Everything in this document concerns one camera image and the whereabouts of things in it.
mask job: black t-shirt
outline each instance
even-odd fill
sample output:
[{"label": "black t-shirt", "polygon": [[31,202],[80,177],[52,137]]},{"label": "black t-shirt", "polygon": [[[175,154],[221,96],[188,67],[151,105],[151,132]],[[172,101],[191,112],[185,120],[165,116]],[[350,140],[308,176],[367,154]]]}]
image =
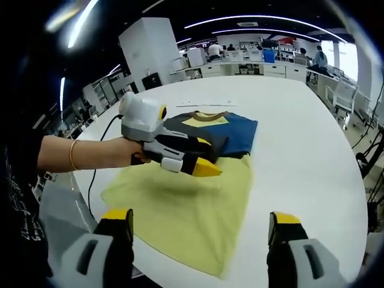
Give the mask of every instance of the black t-shirt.
[{"label": "black t-shirt", "polygon": [[2,136],[0,216],[5,240],[2,262],[8,271],[6,275],[13,279],[12,286],[27,283],[29,287],[43,287],[50,275],[48,249],[32,188],[37,182],[37,158],[44,134],[12,126]]}]

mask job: ceiling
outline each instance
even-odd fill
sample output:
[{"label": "ceiling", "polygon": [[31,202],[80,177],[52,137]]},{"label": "ceiling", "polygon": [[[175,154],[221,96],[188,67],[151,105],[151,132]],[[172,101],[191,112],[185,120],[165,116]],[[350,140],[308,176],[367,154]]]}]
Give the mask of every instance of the ceiling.
[{"label": "ceiling", "polygon": [[[229,19],[199,25],[189,29],[185,26],[216,17],[264,14],[282,16],[305,21],[325,29],[342,28],[341,20],[327,8],[324,1],[308,0],[267,0],[267,1],[242,1],[229,4],[218,0],[194,0],[182,2],[180,0],[165,0],[147,13],[144,9],[157,0],[99,0],[91,11],[87,22],[79,36],[75,48],[66,48],[67,35],[73,27],[76,16],[69,20],[60,30],[55,33],[44,31],[47,19],[64,2],[59,0],[32,1],[24,4],[23,8],[15,7],[17,19],[19,20],[16,31],[11,32],[12,53],[20,59],[29,55],[29,74],[24,77],[24,93],[31,93],[31,89],[39,91],[38,99],[40,105],[34,109],[35,114],[41,115],[52,104],[58,102],[59,81],[65,76],[69,79],[73,93],[67,97],[67,103],[76,99],[81,93],[81,88],[107,74],[117,64],[127,68],[124,56],[118,45],[118,37],[132,23],[141,17],[167,17],[170,19],[177,41],[192,38],[191,41],[199,41],[211,38],[211,32],[238,28],[237,22],[257,22],[260,28],[280,29],[300,34],[307,34],[316,29],[283,20],[275,19]],[[359,11],[366,10],[364,7],[353,7],[349,3],[349,12],[365,27],[373,27],[374,14],[368,16]],[[374,30],[369,33],[375,36]],[[351,35],[340,35],[347,41],[353,41]],[[330,35],[319,36],[322,40],[333,40]],[[28,98],[26,103],[30,108],[35,98]]]}]

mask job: white table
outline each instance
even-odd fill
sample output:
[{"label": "white table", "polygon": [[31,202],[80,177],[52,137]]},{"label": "white table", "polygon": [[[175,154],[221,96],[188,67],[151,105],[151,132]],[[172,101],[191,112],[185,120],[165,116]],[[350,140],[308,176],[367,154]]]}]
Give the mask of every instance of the white table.
[{"label": "white table", "polygon": [[[269,213],[299,217],[311,238],[317,238],[340,261],[347,281],[358,274],[367,235],[363,181],[342,130],[322,102],[301,82],[271,77],[227,76],[178,82],[140,93],[168,105],[168,116],[191,110],[229,110],[256,119],[252,149],[254,184],[235,255],[225,280],[184,266],[134,239],[134,265],[163,287],[267,287]],[[236,99],[236,107],[175,107],[195,99]],[[114,105],[79,139],[100,139]],[[115,121],[105,139],[119,137]],[[107,209],[100,193],[119,169],[99,170],[91,191],[96,218]],[[92,171],[75,172],[86,199]]]}]

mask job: human hand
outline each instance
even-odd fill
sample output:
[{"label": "human hand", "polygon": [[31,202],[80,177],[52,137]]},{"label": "human hand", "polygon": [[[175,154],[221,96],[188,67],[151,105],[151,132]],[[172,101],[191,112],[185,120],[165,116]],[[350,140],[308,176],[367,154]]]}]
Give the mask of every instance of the human hand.
[{"label": "human hand", "polygon": [[120,137],[108,142],[111,160],[114,167],[127,167],[131,164],[132,155],[144,163],[151,162],[143,153],[143,147],[139,142]]}]

